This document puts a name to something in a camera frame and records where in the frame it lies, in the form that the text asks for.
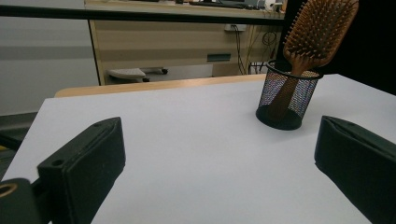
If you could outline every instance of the black mesh pen holder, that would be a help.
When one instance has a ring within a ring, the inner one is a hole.
[[[256,117],[262,123],[279,130],[295,130],[301,127],[318,80],[323,75],[305,71],[292,75],[291,64],[273,60],[267,63],[267,76],[262,89]]]

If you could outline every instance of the hairbrush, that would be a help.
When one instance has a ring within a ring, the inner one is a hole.
[[[308,0],[303,3],[291,31],[286,35],[283,55],[291,64],[290,74],[304,72],[329,63],[339,49],[358,12],[358,0]],[[281,120],[288,111],[298,78],[287,77],[268,107],[268,117]]]

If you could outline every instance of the white panel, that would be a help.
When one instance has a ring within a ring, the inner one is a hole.
[[[84,8],[74,1],[1,5]],[[56,91],[98,85],[87,21],[0,17],[0,116],[37,111]]]

